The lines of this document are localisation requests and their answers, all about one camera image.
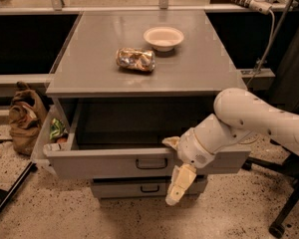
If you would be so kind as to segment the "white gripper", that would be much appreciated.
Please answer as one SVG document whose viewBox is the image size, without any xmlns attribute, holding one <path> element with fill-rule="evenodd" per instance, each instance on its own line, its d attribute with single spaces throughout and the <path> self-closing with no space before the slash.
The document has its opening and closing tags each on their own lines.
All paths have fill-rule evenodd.
<svg viewBox="0 0 299 239">
<path fill-rule="evenodd" d="M 162 143 L 177 150 L 177 156 L 183 162 L 183 165 L 174 167 L 165 198 L 168 205 L 174 206 L 193 184 L 196 169 L 204 168 L 214 161 L 214 155 L 201 144 L 198 130 L 194 127 L 191 127 L 181 137 L 166 137 Z"/>
</svg>

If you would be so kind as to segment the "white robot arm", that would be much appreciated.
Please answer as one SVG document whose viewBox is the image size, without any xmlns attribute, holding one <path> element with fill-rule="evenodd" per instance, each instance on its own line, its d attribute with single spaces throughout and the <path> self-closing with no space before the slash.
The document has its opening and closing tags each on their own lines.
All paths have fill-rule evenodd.
<svg viewBox="0 0 299 239">
<path fill-rule="evenodd" d="M 235 145 L 253 133 L 280 143 L 299 156 L 299 115 L 276 109 L 252 93 L 238 88 L 220 92 L 214 113 L 181 136 L 162 143 L 176 150 L 182 165 L 172 171 L 165 202 L 175 205 L 191 187 L 196 171 L 208 166 L 223 148 Z"/>
</svg>

